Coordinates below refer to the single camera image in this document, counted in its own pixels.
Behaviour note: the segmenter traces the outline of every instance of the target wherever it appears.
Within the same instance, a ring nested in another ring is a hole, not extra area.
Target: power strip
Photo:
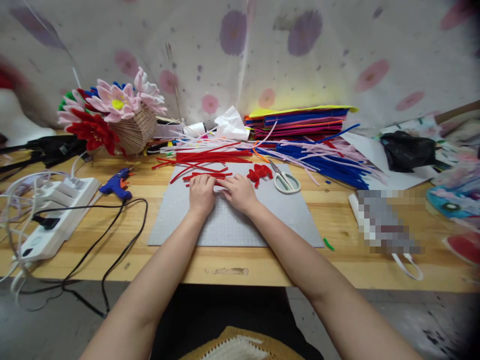
[[[62,207],[87,206],[100,187],[100,181],[93,177],[82,178],[77,182],[81,184],[77,189],[68,178],[63,182],[55,181],[41,186],[34,195],[43,203],[38,210],[56,209]],[[53,258],[60,246],[67,241],[77,226],[80,224],[89,209],[75,209],[47,212],[47,218],[58,218],[59,221],[51,230],[46,230],[39,225],[28,239],[21,245],[21,262],[34,262]]]

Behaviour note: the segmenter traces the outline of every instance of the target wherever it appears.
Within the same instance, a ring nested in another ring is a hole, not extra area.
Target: yellow flower center
[[[113,100],[111,105],[117,110],[122,110],[124,108],[124,102],[117,99]]]

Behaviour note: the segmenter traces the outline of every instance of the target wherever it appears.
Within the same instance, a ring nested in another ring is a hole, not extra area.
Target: hand
[[[245,176],[236,174],[234,177],[227,177],[225,180],[217,180],[226,190],[222,190],[226,199],[235,209],[241,211],[245,215],[257,208],[260,201],[255,195],[254,186]]]
[[[215,178],[204,174],[190,179],[190,211],[207,217],[215,204]]]

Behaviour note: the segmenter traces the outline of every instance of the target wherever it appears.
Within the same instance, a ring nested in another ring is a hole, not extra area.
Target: white bag handle
[[[412,255],[410,255],[409,253],[404,253],[403,256],[405,257],[405,259],[407,259],[414,267],[415,269],[417,270],[418,272],[418,276],[413,276],[408,270],[407,268],[405,267],[405,265],[400,261],[400,258],[397,254],[392,254],[393,258],[395,259],[396,263],[398,264],[398,266],[400,267],[400,269],[402,269],[405,274],[407,274],[409,277],[411,277],[412,279],[415,279],[415,280],[423,280],[424,279],[424,274],[422,273],[422,271],[420,270],[420,268],[417,266],[417,264],[414,263],[414,259],[412,258]]]

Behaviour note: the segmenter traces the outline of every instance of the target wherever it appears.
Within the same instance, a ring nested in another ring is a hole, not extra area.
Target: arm
[[[237,174],[218,182],[310,301],[342,359],[421,359],[340,271],[257,200],[247,178]]]
[[[190,210],[123,292],[88,344],[82,360],[149,358],[160,318],[215,204],[215,180],[208,175],[190,180]]]

